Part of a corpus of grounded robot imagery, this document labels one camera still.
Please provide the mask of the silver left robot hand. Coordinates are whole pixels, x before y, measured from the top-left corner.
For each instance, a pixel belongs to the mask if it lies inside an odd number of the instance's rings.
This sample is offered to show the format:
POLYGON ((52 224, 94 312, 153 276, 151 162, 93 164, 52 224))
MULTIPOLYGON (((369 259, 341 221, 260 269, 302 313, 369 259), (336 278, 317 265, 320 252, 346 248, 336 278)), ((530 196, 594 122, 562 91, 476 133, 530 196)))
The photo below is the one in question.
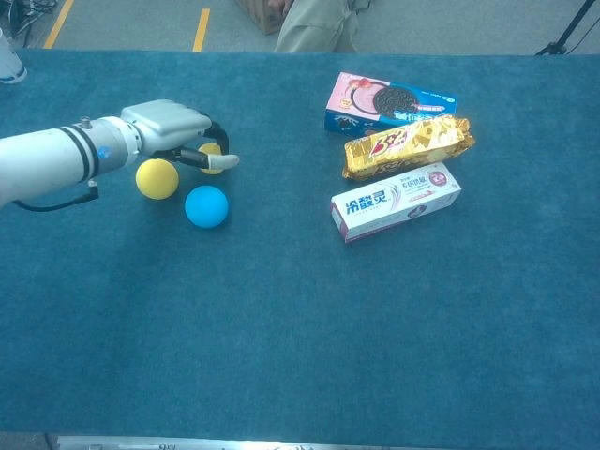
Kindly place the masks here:
POLYGON ((206 170, 224 171, 239 163, 239 156, 229 152, 229 137, 221 125, 208 115, 168 99, 131 105, 120 118, 134 126, 142 143, 141 153, 206 170), (212 139, 217 154, 205 154, 188 148, 199 138, 212 139))

